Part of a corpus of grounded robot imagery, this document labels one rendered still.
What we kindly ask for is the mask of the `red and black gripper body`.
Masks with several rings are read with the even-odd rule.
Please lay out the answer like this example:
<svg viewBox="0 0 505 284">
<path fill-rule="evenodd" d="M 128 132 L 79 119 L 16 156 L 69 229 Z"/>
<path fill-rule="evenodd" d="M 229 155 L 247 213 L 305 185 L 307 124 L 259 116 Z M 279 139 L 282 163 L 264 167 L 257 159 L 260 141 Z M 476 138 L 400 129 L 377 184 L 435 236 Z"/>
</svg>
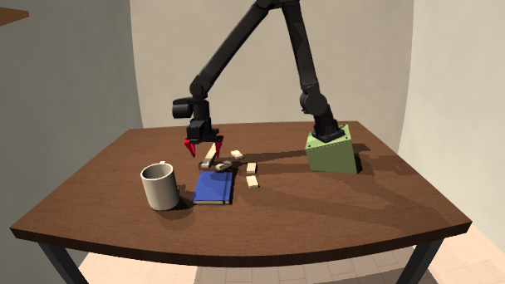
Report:
<svg viewBox="0 0 505 284">
<path fill-rule="evenodd" d="M 202 120 L 206 120 L 209 118 L 210 118 L 210 116 L 205 119 L 202 119 Z M 199 120 L 199 119 L 194 118 L 194 120 Z M 222 135 L 217 136 L 218 133 L 219 133 L 219 129 L 212 129 L 212 133 L 210 135 L 203 135 L 202 142 L 221 142 L 223 136 Z"/>
</svg>

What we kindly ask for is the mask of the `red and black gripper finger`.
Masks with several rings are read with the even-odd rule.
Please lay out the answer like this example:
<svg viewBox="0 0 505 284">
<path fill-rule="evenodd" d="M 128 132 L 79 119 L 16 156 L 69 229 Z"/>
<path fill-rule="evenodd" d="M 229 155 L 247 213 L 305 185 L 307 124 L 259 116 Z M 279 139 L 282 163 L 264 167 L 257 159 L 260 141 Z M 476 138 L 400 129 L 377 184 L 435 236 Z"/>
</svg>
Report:
<svg viewBox="0 0 505 284">
<path fill-rule="evenodd" d="M 219 150 L 220 150 L 220 147 L 221 147 L 221 144 L 223 142 L 223 138 L 221 140 L 221 142 L 214 142 L 215 143 L 215 149 L 216 149 L 216 155 L 217 155 L 217 158 L 219 157 Z M 220 144 L 221 143 L 221 144 Z M 219 147 L 219 148 L 218 148 Z"/>
<path fill-rule="evenodd" d="M 190 141 L 189 141 L 189 140 L 185 140 L 185 141 L 184 141 L 184 144 L 185 144 L 185 146 L 189 149 L 189 151 L 190 151 L 191 155 L 192 155 L 193 157 L 195 157 L 195 144 L 192 144 L 192 143 L 191 143 L 191 145 L 190 145 Z M 191 147 L 191 146 L 192 146 L 192 147 Z"/>
</svg>

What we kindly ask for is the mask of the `white mug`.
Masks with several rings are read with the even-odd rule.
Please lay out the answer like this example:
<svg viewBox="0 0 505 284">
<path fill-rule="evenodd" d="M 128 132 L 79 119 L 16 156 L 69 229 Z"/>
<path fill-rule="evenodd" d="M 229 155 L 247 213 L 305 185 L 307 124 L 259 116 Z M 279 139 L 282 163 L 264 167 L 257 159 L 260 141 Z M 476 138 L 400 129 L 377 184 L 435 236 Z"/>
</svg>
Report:
<svg viewBox="0 0 505 284">
<path fill-rule="evenodd" d="M 152 164 L 141 172 L 141 178 L 151 208 L 167 210 L 178 204 L 179 191 L 173 166 L 165 161 Z"/>
</svg>

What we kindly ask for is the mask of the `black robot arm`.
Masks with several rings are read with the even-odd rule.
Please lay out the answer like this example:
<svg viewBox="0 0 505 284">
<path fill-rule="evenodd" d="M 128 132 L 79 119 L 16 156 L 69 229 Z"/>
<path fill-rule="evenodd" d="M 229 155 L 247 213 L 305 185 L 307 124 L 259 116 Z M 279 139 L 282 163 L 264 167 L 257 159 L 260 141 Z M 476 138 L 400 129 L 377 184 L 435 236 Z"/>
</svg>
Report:
<svg viewBox="0 0 505 284">
<path fill-rule="evenodd" d="M 338 127 L 337 120 L 333 118 L 331 107 L 318 87 L 319 82 L 299 1 L 257 0 L 254 2 L 190 84 L 189 91 L 192 96 L 173 101 L 172 113 L 175 119 L 191 118 L 193 112 L 194 118 L 199 119 L 194 120 L 193 118 L 186 128 L 190 143 L 202 143 L 203 135 L 212 133 L 211 118 L 202 120 L 210 116 L 209 101 L 205 100 L 209 90 L 234 54 L 266 17 L 268 11 L 277 8 L 281 8 L 284 14 L 297 64 L 300 86 L 301 89 L 304 89 L 300 96 L 302 111 L 304 114 L 314 116 L 315 124 L 313 125 L 314 131 L 311 132 L 312 137 L 323 143 L 329 143 L 345 135 L 345 131 Z M 282 3 L 277 4 L 277 2 Z"/>
</svg>

